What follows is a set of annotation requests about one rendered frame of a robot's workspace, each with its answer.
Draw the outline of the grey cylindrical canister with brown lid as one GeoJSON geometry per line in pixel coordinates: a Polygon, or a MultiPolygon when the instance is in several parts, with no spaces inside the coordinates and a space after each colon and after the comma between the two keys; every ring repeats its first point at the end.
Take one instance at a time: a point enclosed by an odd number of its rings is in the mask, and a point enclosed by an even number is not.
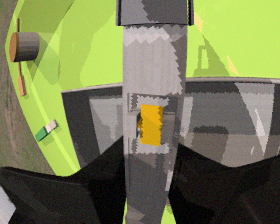
{"type": "Polygon", "coordinates": [[[39,33],[14,32],[11,34],[9,56],[11,62],[32,61],[39,53],[39,33]]]}

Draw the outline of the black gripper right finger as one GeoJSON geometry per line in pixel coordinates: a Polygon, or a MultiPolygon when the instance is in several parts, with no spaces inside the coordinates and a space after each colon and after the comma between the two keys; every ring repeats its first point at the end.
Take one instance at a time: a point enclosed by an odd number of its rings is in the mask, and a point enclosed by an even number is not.
{"type": "Polygon", "coordinates": [[[220,224],[240,194],[280,177],[280,154],[227,167],[179,142],[169,189],[176,224],[220,224]]]}

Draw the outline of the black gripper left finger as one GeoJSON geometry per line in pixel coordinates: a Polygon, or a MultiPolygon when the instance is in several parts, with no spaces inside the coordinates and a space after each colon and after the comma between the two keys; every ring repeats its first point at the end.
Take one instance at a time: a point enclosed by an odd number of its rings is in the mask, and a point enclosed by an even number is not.
{"type": "Polygon", "coordinates": [[[125,213],[124,134],[70,176],[0,168],[0,186],[12,204],[86,224],[122,224],[125,213]]]}

